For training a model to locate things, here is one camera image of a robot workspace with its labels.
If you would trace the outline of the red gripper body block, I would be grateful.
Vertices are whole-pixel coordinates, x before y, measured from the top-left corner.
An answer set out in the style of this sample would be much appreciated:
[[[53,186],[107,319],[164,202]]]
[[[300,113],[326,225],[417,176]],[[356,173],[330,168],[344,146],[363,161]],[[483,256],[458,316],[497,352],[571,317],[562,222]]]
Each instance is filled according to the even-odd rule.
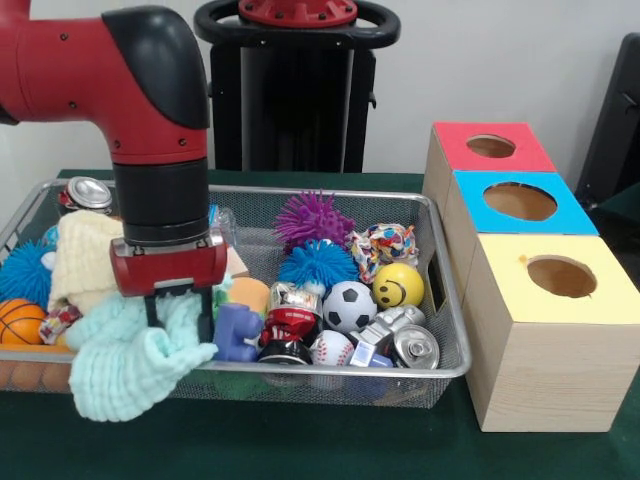
[[[181,245],[143,247],[111,241],[110,260],[123,296],[149,296],[171,288],[205,288],[222,282],[227,244],[220,234]]]

